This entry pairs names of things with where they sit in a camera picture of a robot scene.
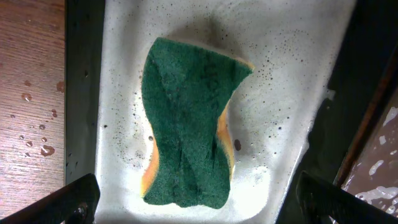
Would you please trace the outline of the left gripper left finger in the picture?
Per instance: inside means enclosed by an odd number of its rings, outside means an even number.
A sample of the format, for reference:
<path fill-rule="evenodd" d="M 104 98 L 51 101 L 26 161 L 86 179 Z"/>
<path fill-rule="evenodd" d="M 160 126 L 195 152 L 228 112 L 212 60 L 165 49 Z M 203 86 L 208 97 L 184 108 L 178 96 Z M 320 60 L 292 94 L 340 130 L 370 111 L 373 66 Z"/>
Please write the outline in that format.
<path fill-rule="evenodd" d="M 99 199 L 95 175 L 86 174 L 1 223 L 93 223 Z"/>

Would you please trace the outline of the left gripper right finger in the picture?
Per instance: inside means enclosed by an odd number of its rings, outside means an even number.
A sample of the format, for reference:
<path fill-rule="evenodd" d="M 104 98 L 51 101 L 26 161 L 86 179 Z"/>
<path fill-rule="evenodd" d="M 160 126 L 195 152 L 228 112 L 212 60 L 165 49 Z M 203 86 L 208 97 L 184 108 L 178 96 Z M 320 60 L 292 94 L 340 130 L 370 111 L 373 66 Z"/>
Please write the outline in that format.
<path fill-rule="evenodd" d="M 333 184 L 301 172 L 297 188 L 305 223 L 397 224 L 397 218 L 356 198 Z"/>

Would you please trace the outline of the green yellow sponge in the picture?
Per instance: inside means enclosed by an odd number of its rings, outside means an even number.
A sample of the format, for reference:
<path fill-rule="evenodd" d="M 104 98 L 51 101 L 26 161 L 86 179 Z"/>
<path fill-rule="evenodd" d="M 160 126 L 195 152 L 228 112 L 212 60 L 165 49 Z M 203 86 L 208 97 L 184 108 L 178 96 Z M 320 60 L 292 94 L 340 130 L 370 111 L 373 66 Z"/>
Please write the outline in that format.
<path fill-rule="evenodd" d="M 197 45 L 155 40 L 141 86 L 154 141 L 141 181 L 146 203 L 225 205 L 234 167 L 228 103 L 252 72 L 247 62 Z"/>

